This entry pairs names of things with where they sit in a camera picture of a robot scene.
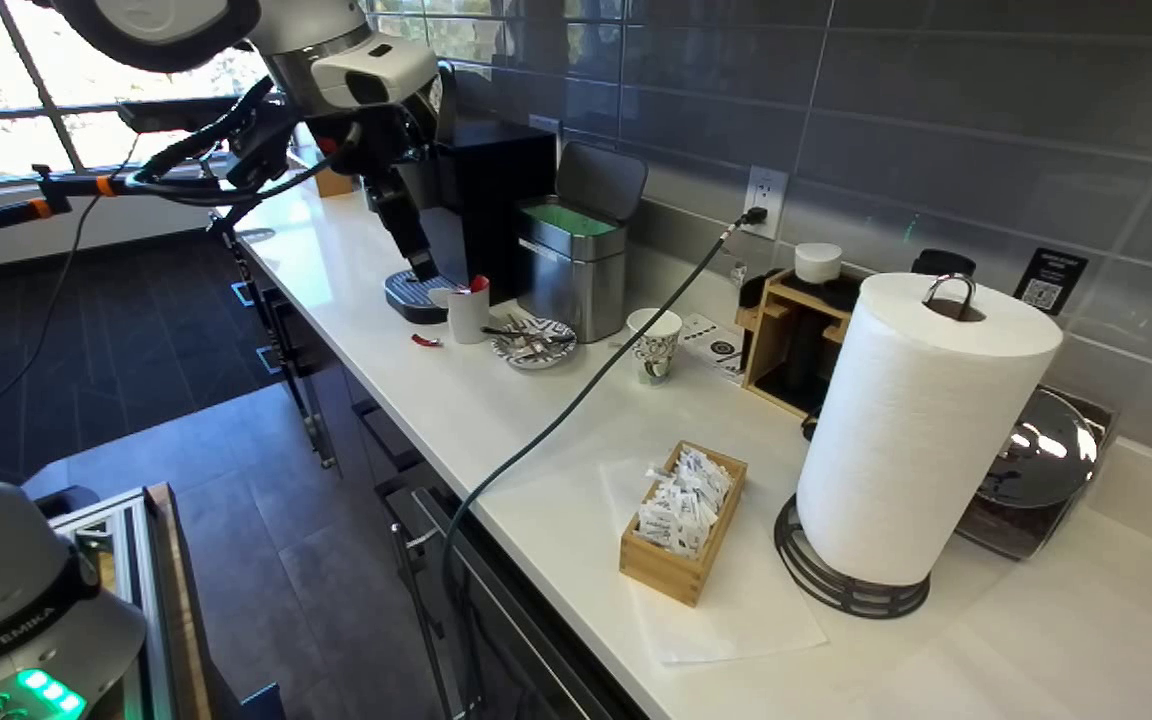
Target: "black cable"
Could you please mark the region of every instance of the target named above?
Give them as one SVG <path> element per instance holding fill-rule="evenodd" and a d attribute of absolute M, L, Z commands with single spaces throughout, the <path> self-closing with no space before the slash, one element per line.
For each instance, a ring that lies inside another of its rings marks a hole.
<path fill-rule="evenodd" d="M 733 236 L 741 222 L 754 222 L 754 221 L 763 221 L 763 215 L 767 215 L 763 209 L 748 209 L 743 215 L 738 215 L 738 221 L 720 230 L 720 238 L 702 257 L 702 265 L 683 276 L 683 285 L 658 309 L 658 315 L 653 315 L 644 326 L 635 326 L 635 330 L 591 371 L 591 381 L 560 409 L 560 415 L 547 419 L 524 449 L 517 449 L 503 465 L 495 465 L 495 466 L 462 501 L 462 508 L 455 508 L 454 521 L 447 521 L 447 542 L 445 542 L 445 591 L 447 591 L 454 602 L 455 602 L 454 548 L 455 548 L 455 533 L 462 533 L 469 508 L 471 508 L 511 465 L 522 465 L 533 449 L 542 449 L 542 443 L 590 398 L 590 393 L 622 363 L 622 354 L 695 285 L 695 276 L 720 257 L 720 248 L 727 245 L 727 236 Z"/>
<path fill-rule="evenodd" d="M 140 135 L 133 135 L 129 156 L 118 162 L 118 172 L 126 172 L 126 168 L 133 162 L 136 145 L 140 145 Z M 15 374 L 13 374 L 8 384 L 0 384 L 0 398 L 8 398 L 8 396 L 23 384 L 23 374 L 33 371 L 33 363 L 45 354 L 45 342 L 48 342 L 52 322 L 58 322 L 58 309 L 60 309 L 60 300 L 66 300 L 71 265 L 75 265 L 82 245 L 84 245 L 89 215 L 94 215 L 94 209 L 96 209 L 102 198 L 104 198 L 104 197 L 94 197 L 89 209 L 82 213 L 82 221 L 75 221 L 75 229 L 71 229 L 71 245 L 70 245 L 70 252 L 66 252 L 66 265 L 60 265 L 52 288 L 48 288 L 45 326 L 40 326 L 40 335 L 33 340 L 33 352 L 30 352 L 30 361 L 15 368 Z"/>

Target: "silver container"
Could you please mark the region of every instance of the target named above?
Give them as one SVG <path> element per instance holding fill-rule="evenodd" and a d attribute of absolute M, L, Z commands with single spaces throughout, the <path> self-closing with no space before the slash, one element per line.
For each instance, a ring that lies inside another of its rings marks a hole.
<path fill-rule="evenodd" d="M 524 209 L 533 252 L 533 296 L 524 309 L 553 315 L 580 342 L 604 340 L 623 322 L 623 229 L 566 203 Z"/>

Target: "white countertop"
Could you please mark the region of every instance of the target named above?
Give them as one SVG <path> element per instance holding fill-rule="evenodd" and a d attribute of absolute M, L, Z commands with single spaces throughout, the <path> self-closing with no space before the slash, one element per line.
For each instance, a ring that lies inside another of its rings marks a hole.
<path fill-rule="evenodd" d="M 404 267 L 364 197 L 290 192 L 245 229 L 255 260 L 318 322 L 426 459 L 471 493 L 608 354 L 522 374 L 494 342 L 419 347 L 385 304 Z M 794 495 L 801 415 L 683 352 L 659 388 L 632 363 L 494 493 L 479 521 L 653 715 L 1152 715 L 1152 538 L 1079 508 L 1029 563 L 951 538 L 908 618 L 810 599 L 772 548 Z M 676 441 L 748 459 L 748 493 L 695 608 L 617 571 L 644 466 Z"/>

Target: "floor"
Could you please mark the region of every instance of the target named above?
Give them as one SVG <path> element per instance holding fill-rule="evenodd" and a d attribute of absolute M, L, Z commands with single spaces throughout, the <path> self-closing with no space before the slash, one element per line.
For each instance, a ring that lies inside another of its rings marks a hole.
<path fill-rule="evenodd" d="M 278 384 L 58 459 L 40 479 L 175 486 L 213 654 L 240 697 L 279 682 L 291 720 L 439 715 L 372 495 L 391 465 L 355 427 L 321 466 Z"/>
<path fill-rule="evenodd" d="M 203 230 L 82 252 L 30 363 L 66 260 L 0 267 L 0 479 L 272 384 L 233 257 Z"/>

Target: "coffee maker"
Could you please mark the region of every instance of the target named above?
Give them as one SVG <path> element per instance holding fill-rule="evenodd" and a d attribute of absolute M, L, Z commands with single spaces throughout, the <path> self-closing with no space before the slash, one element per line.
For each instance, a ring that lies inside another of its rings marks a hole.
<path fill-rule="evenodd" d="M 385 280 L 385 300 L 411 322 L 439 322 L 447 311 L 432 300 L 438 288 L 469 288 L 488 276 L 494 304 L 524 296 L 533 257 L 522 248 L 529 230 L 524 203 L 556 188 L 556 135 L 499 122 L 455 119 L 445 140 L 399 162 L 407 192 L 419 203 L 438 280 L 397 270 Z"/>

